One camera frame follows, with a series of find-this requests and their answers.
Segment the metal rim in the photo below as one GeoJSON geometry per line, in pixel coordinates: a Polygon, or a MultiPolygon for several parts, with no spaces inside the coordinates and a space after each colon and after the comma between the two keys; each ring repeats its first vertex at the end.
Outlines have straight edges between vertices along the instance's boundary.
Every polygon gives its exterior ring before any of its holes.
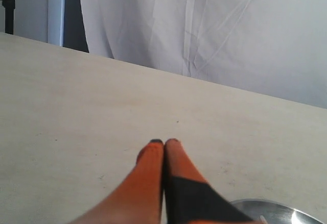
{"type": "Polygon", "coordinates": [[[306,215],[307,217],[310,217],[310,218],[312,218],[312,219],[314,219],[314,220],[316,220],[316,221],[318,221],[318,222],[320,222],[320,223],[322,223],[322,224],[325,224],[323,221],[318,220],[317,218],[313,217],[312,215],[309,215],[309,214],[307,214],[307,213],[305,213],[305,212],[303,212],[303,211],[300,211],[300,210],[295,209],[295,208],[293,208],[293,207],[290,207],[290,206],[288,206],[288,205],[284,205],[284,204],[282,204],[282,203],[275,202],[275,201],[272,201],[272,200],[264,200],[264,199],[261,199],[261,198],[244,198],[244,199],[242,199],[242,200],[234,200],[234,201],[231,201],[230,203],[231,203],[232,205],[235,205],[235,204],[238,204],[238,203],[241,203],[241,202],[245,202],[245,201],[249,201],[249,202],[250,202],[250,201],[266,202],[266,203],[270,203],[270,204],[280,205],[280,206],[283,206],[283,207],[289,208],[289,209],[291,209],[291,210],[295,210],[295,211],[297,211],[297,212],[299,212],[299,213],[301,213],[301,214],[303,214],[303,215],[306,215]]]}

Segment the table surface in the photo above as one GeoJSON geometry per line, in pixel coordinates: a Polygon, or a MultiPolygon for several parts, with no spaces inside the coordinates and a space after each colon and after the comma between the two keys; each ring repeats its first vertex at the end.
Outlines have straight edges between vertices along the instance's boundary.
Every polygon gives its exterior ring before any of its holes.
{"type": "Polygon", "coordinates": [[[326,109],[0,34],[0,134],[0,223],[77,217],[170,137],[228,200],[327,221],[326,109]]]}

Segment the white curtain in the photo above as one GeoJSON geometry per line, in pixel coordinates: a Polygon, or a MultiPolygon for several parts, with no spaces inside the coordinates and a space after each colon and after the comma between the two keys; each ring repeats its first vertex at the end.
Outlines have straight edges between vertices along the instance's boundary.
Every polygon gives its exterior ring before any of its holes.
{"type": "Polygon", "coordinates": [[[327,108],[327,0],[81,5],[91,53],[327,108]]]}

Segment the black stand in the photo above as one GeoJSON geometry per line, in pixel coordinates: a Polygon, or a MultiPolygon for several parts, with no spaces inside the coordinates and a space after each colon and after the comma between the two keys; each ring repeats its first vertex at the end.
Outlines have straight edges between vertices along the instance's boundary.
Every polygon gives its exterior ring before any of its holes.
{"type": "Polygon", "coordinates": [[[14,10],[16,7],[15,0],[0,0],[5,7],[5,32],[14,34],[14,10]]]}

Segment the white table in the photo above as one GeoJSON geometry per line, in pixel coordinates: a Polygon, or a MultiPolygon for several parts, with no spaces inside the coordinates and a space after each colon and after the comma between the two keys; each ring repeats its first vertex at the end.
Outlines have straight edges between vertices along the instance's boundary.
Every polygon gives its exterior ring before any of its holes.
{"type": "Polygon", "coordinates": [[[77,217],[169,137],[228,200],[327,221],[325,109],[0,34],[0,134],[0,223],[77,217]]]}

